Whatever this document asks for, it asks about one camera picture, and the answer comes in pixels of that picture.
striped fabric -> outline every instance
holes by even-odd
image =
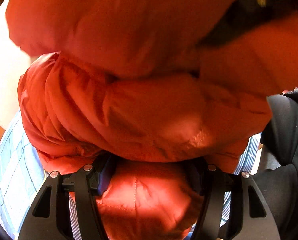
[[[235,174],[252,170],[260,137],[257,134],[249,139]],[[36,149],[28,141],[18,112],[0,142],[0,224],[12,239],[18,239],[28,209],[48,175],[42,168]],[[82,240],[76,204],[70,196],[69,207],[73,237]],[[229,210],[230,193],[227,192],[221,226],[228,220]]]

white wall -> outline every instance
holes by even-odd
[[[0,125],[6,129],[19,109],[17,85],[20,75],[30,66],[30,57],[10,39],[5,19],[9,0],[0,7]]]

patterned bedsheet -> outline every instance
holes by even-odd
[[[240,157],[236,174],[252,170],[260,137],[261,135],[257,134],[249,139],[248,146]],[[0,224],[12,239],[18,239],[28,209],[47,176],[36,149],[29,143],[18,112],[0,142]],[[69,206],[74,239],[81,240],[76,206],[71,197]],[[229,217],[229,192],[225,194],[223,208],[221,225]]]

black pants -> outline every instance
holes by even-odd
[[[273,117],[261,137],[282,166],[261,171],[254,179],[271,209],[281,239],[298,240],[298,95],[289,97],[277,95],[268,99]]]

red garment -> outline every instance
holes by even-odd
[[[110,239],[182,239],[202,199],[166,162],[204,155],[232,172],[271,117],[266,96],[298,86],[298,13],[195,46],[233,1],[10,0],[10,38],[52,53],[18,87],[44,168],[75,172],[100,149],[131,160],[97,200]]]

